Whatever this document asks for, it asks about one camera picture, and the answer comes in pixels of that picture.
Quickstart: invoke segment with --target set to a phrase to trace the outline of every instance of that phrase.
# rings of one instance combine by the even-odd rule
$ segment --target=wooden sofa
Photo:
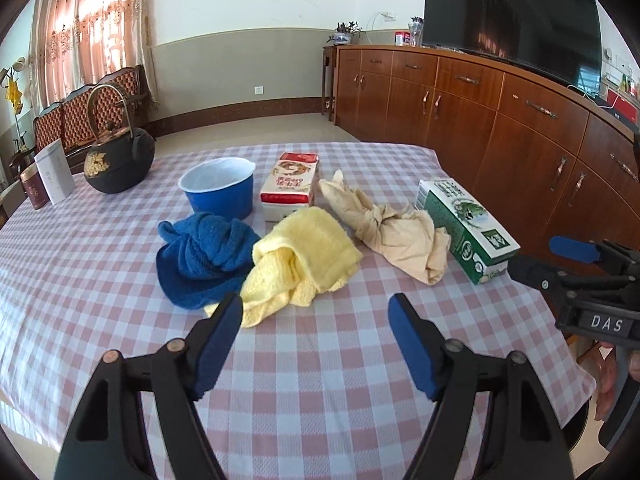
[[[132,126],[146,124],[150,99],[144,67],[124,67],[106,75],[96,84],[106,82],[118,84],[129,95],[127,106]],[[86,153],[95,140],[87,116],[87,101],[94,86],[85,85],[74,90],[63,101],[45,108],[33,121],[36,151],[39,152],[44,146],[61,139],[72,173],[82,172]],[[116,92],[110,88],[99,91],[94,113],[99,131],[104,130],[109,123],[116,126],[124,125],[122,103]]]

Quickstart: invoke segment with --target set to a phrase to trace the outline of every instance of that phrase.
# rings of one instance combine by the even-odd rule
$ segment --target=baseboard
[[[193,112],[158,119],[157,121],[147,123],[144,129],[157,138],[174,134],[175,132],[242,119],[291,114],[319,114],[320,109],[321,98],[319,97],[294,97],[250,101],[204,108],[204,110],[194,110]]]

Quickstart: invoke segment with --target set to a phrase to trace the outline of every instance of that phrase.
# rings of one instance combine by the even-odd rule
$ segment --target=floor
[[[355,137],[329,123],[326,116],[307,114],[248,119],[164,136],[158,139],[156,156],[248,144],[310,141],[358,142]],[[591,406],[587,428],[571,453],[576,474],[580,474],[591,465],[601,462],[607,455],[606,450],[598,443],[597,437],[601,423],[593,419],[593,413],[594,403]],[[41,446],[22,437],[4,426],[3,429],[38,478],[40,480],[52,479],[57,460],[56,452],[49,447]]]

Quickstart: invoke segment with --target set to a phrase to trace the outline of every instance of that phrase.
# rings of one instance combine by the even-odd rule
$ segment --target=sheer curtain
[[[146,0],[36,0],[31,94],[36,113],[124,66],[141,64],[156,85]]]

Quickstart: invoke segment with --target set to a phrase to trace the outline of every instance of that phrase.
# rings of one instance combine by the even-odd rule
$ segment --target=pink and white checkered tablecloth
[[[153,352],[202,317],[173,306],[156,279],[158,223],[191,213],[181,174],[244,156],[257,164],[257,196],[285,150],[319,153],[324,176],[341,169],[374,202],[398,208],[421,178],[444,175],[435,154],[416,146],[248,146],[158,158],[144,182],[118,195],[78,175],[64,202],[34,211],[26,201],[10,218],[0,232],[0,388],[53,446],[105,350]],[[246,222],[268,230],[259,206]],[[472,285],[452,258],[443,280],[426,286],[358,246],[361,269],[347,286],[241,330],[216,388],[197,404],[230,479],[402,478],[433,405],[414,388],[389,328],[395,292],[477,352],[525,352],[562,424],[593,392],[537,291],[508,276]],[[158,476],[172,478],[150,394],[144,402]],[[459,478],[472,474],[485,415],[479,396]]]

